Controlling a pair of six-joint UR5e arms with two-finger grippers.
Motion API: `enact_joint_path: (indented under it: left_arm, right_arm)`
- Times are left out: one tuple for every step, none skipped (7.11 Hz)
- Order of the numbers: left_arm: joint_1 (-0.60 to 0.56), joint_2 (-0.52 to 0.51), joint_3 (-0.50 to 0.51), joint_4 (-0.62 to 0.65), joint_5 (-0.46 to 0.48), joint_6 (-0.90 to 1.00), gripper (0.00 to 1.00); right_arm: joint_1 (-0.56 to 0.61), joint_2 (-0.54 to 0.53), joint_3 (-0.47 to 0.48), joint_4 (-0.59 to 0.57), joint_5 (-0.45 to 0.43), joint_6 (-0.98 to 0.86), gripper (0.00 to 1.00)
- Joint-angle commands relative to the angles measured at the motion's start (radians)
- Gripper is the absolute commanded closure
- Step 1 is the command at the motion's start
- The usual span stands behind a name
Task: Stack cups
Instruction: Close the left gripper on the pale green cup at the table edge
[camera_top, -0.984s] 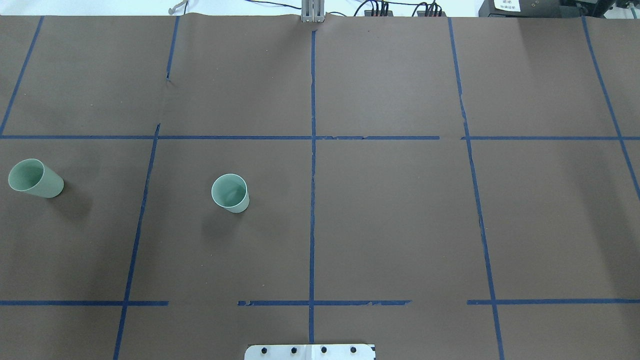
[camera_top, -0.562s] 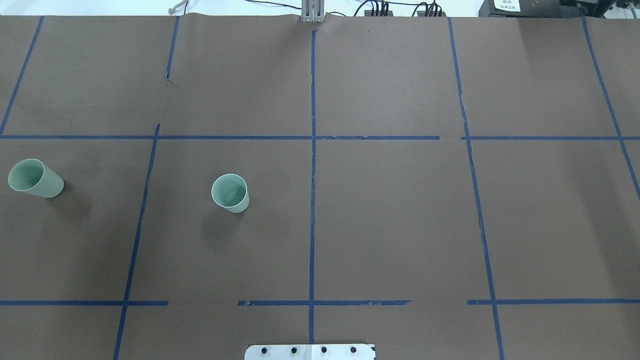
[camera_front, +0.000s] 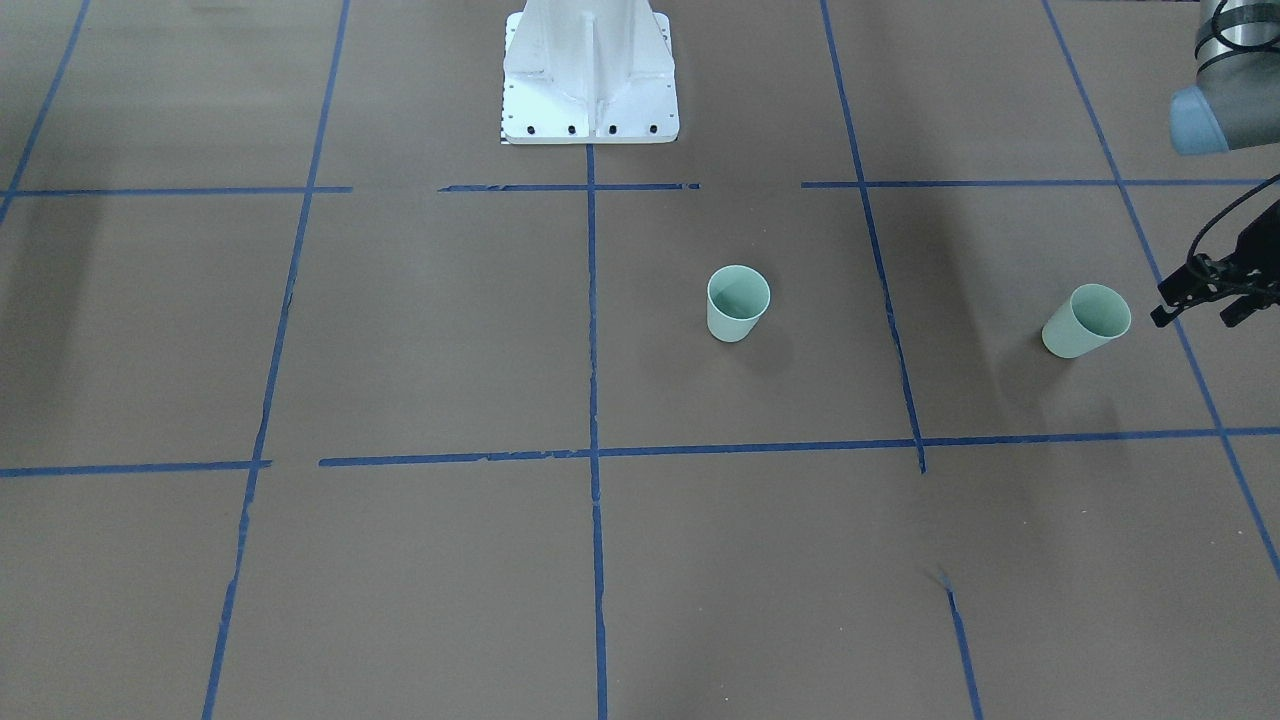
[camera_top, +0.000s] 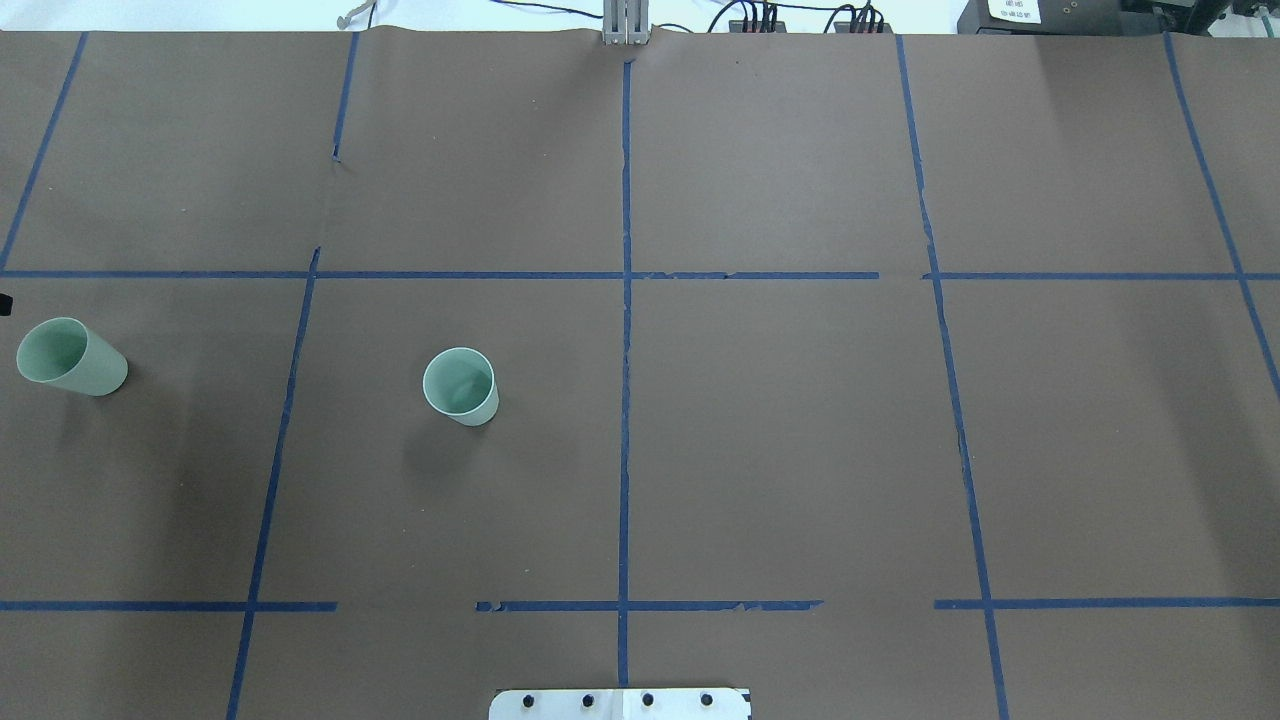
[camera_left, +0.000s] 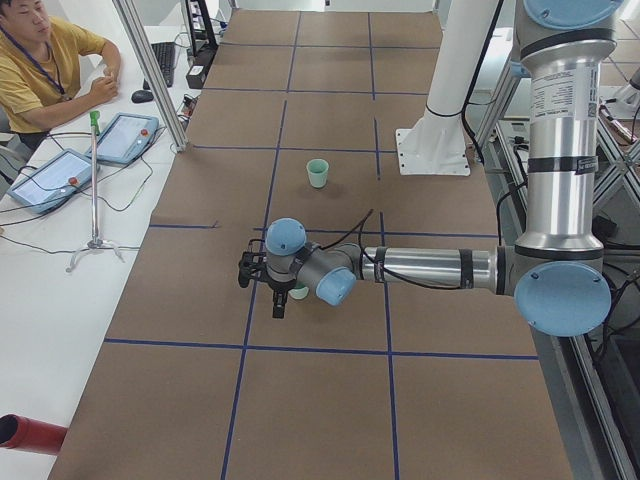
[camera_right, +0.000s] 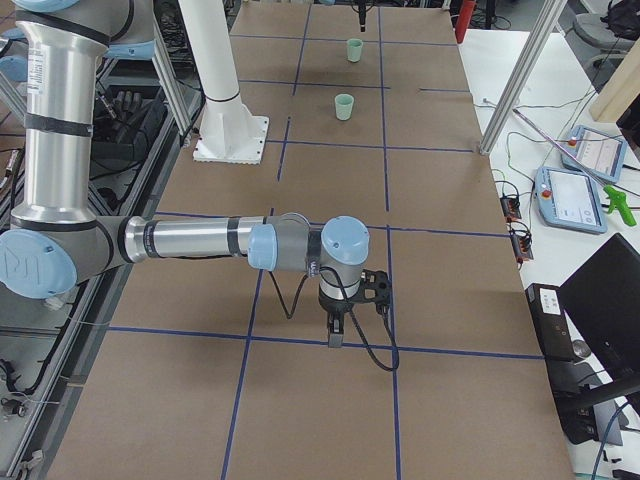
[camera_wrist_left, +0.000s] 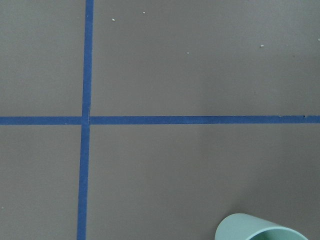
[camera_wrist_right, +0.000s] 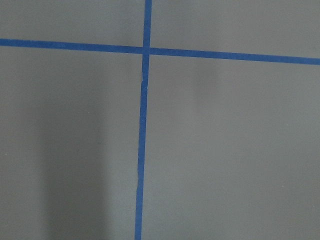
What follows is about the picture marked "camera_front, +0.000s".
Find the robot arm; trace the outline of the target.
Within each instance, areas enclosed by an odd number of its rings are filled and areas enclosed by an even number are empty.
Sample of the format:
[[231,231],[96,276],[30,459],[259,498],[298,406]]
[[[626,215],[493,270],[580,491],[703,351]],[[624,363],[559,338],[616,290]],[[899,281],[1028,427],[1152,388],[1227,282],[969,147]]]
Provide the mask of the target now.
[[[1196,82],[1170,102],[1170,140],[1183,156],[1231,152],[1279,140],[1279,4],[1276,1],[1203,1],[1194,55]],[[1279,219],[1272,202],[1239,232],[1234,250],[1221,259],[1199,251],[1201,242],[1226,215],[1277,177],[1245,191],[1197,232],[1184,263],[1158,283],[1161,304],[1151,314],[1164,328],[1187,309],[1228,300],[1220,313],[1236,327],[1254,313],[1277,305]]]

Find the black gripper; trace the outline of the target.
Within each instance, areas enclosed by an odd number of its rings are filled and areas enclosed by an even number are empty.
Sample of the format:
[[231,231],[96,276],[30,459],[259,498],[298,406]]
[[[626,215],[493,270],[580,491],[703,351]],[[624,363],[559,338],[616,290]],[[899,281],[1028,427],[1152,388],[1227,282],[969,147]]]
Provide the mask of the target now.
[[1220,319],[1226,328],[1239,327],[1256,313],[1277,305],[1279,220],[1277,202],[1266,208],[1238,236],[1234,250],[1215,260],[1199,251],[1202,240],[1234,206],[1215,215],[1192,240],[1184,263],[1158,283],[1162,299],[1149,313],[1158,328],[1172,324],[1184,311],[1201,304],[1235,297]]

